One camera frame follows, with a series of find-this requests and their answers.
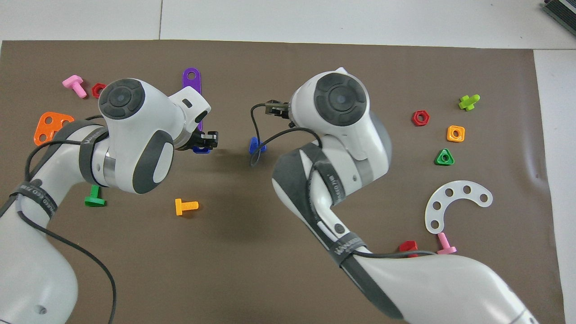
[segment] toy bolt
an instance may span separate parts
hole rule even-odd
[[[438,239],[442,245],[442,250],[438,251],[438,254],[450,254],[456,252],[456,248],[450,246],[450,243],[448,243],[448,239],[446,238],[446,234],[444,234],[444,232],[438,233]]]
[[[82,82],[84,82],[84,80],[82,80],[81,77],[75,74],[69,77],[68,79],[62,81],[62,85],[68,89],[73,89],[74,92],[76,92],[76,94],[78,95],[78,97],[84,98],[88,94],[86,93],[86,91],[84,91],[84,89],[82,89],[82,86],[80,86]]]
[[[84,205],[88,207],[102,207],[106,205],[106,200],[98,198],[100,195],[100,186],[92,185],[90,189],[90,197],[84,198]]]
[[[182,202],[182,199],[176,198],[174,202],[176,203],[176,214],[178,216],[182,216],[183,210],[195,210],[199,207],[198,201]]]
[[[466,111],[470,111],[474,109],[474,104],[477,103],[478,100],[480,100],[480,95],[473,95],[472,97],[464,96],[460,98],[461,102],[458,104],[458,106],[460,106],[460,109],[466,109]]]

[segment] pink bolt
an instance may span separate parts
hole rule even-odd
[[[450,246],[448,243],[448,239],[446,238],[446,234],[444,232],[438,233],[438,239],[440,240],[440,244],[442,244],[442,250],[438,251],[438,254],[450,254],[456,252],[456,248]]]
[[[62,85],[67,87],[68,89],[73,89],[74,92],[76,92],[76,94],[78,95],[78,97],[84,98],[88,94],[86,93],[86,91],[84,91],[84,89],[82,89],[82,86],[80,86],[80,83],[82,82],[84,82],[84,80],[82,80],[81,77],[75,74],[69,77],[68,79],[62,81]]]

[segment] velcro strap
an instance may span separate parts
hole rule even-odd
[[[38,184],[34,183],[34,181],[33,182],[24,181],[20,183],[10,195],[12,196],[17,194],[21,194],[25,197],[34,200],[35,203],[37,203],[38,205],[40,205],[40,207],[42,207],[42,209],[44,209],[44,211],[48,214],[49,218],[52,218],[52,216],[54,215],[54,213],[56,213],[56,210],[58,209],[58,205],[56,204],[54,199],[52,199],[52,197],[50,197],[50,195]]]
[[[78,154],[78,166],[80,167],[80,173],[86,182],[95,184],[100,187],[106,187],[94,178],[94,173],[92,172],[92,156],[94,155],[94,146],[96,143],[108,137],[108,128],[100,127],[93,130],[88,136],[86,136],[82,143],[80,144],[80,152]]]
[[[344,201],[346,192],[344,191],[342,181],[328,157],[322,152],[322,149],[313,143],[308,143],[301,149],[312,161],[316,171],[318,171],[322,181],[324,181],[326,188],[328,188],[330,197],[332,198],[332,206],[336,206]]]
[[[328,248],[328,252],[334,262],[340,266],[354,250],[361,246],[366,246],[366,243],[364,243],[356,233],[350,232],[334,242],[334,244]]]

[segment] white floor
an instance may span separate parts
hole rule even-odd
[[[566,322],[576,323],[576,36],[542,4],[0,0],[0,46],[2,40],[203,39],[534,49]]]

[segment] screw hole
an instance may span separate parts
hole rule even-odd
[[[40,315],[44,315],[48,312],[48,310],[46,309],[46,307],[42,306],[42,305],[36,305],[34,306],[34,311]]]

